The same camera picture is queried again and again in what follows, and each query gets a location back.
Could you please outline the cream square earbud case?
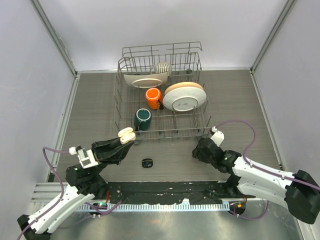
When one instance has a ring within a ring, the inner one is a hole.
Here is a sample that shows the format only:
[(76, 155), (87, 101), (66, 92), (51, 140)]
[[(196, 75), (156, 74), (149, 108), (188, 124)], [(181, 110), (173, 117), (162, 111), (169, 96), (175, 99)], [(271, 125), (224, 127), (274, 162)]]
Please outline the cream square earbud case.
[(132, 127), (126, 127), (118, 132), (118, 138), (122, 145), (134, 141), (136, 139), (136, 133)]

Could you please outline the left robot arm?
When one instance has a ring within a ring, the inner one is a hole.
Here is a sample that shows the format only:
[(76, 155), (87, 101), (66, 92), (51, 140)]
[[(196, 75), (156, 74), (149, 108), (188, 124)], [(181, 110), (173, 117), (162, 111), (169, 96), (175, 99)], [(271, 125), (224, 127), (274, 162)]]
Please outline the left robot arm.
[(79, 206), (89, 200), (104, 198), (109, 186), (101, 177), (101, 171), (108, 165), (119, 165), (134, 141), (116, 137), (96, 141), (89, 150), (80, 145), (69, 148), (68, 154), (76, 155), (79, 163), (66, 169), (67, 186), (61, 185), (61, 193), (42, 209), (17, 219), (21, 228), (19, 236), (27, 240), (48, 240)]

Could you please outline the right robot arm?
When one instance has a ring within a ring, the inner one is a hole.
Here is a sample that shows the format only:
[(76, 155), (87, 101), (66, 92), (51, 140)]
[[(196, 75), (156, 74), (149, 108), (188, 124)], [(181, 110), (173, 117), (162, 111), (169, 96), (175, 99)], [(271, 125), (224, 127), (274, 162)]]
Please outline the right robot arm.
[(226, 193), (233, 198), (240, 194), (255, 196), (286, 208), (295, 218), (314, 224), (320, 213), (320, 187), (303, 170), (282, 171), (244, 158), (239, 152), (223, 150), (210, 138), (201, 138), (192, 156), (228, 173)]

